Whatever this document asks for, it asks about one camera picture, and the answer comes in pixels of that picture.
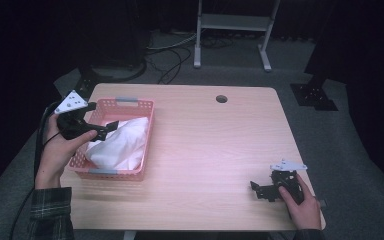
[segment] plaid shirt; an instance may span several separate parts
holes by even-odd
[[[71,188],[34,190],[28,239],[74,239],[70,203]]]

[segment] plaid sleeve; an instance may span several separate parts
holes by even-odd
[[[302,229],[295,233],[294,240],[325,240],[325,237],[320,230]]]
[[[70,203],[71,188],[34,190],[29,239],[74,239]]]

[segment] tripod base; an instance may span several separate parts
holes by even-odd
[[[328,99],[322,88],[309,84],[291,84],[298,105],[314,107],[317,111],[338,111],[335,103]]]

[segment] basket handle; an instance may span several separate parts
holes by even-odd
[[[88,173],[92,174],[108,174],[108,175],[117,175],[117,170],[111,170],[111,169],[99,169],[99,168],[90,168]]]
[[[130,97],[116,97],[116,102],[138,102],[139,99],[137,98],[130,98]]]

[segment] white stand leg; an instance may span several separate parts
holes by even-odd
[[[267,57],[266,48],[267,48],[267,43],[269,42],[269,39],[270,39],[270,34],[273,29],[274,20],[276,18],[277,10],[279,9],[279,5],[280,5],[280,0],[276,0],[274,3],[272,14],[270,16],[270,22],[267,26],[266,33],[264,34],[264,42],[263,44],[258,44],[258,51],[260,52],[260,57],[261,57],[261,60],[263,61],[264,70],[266,72],[271,72],[272,70],[270,66],[269,58]]]
[[[201,15],[202,15],[202,0],[199,0],[198,21],[196,23],[195,53],[194,53],[194,59],[193,59],[193,66],[195,68],[201,67]]]

